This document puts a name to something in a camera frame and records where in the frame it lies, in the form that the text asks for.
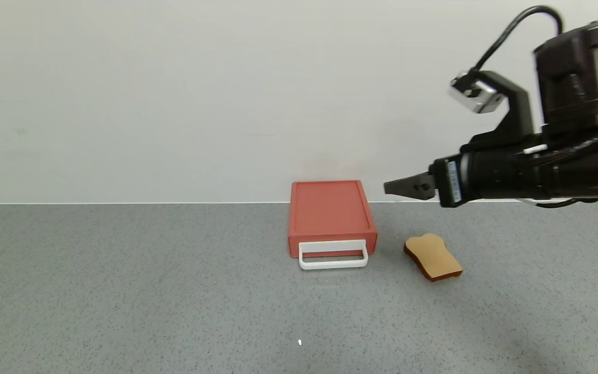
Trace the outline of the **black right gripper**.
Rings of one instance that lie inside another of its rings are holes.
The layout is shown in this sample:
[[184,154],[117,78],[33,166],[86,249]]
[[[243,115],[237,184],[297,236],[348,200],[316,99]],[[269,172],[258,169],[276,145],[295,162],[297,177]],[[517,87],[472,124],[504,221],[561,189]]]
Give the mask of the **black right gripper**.
[[384,183],[385,194],[418,201],[433,199],[435,190],[447,208],[479,199],[520,198],[520,169],[507,149],[463,152],[436,159],[429,172]]

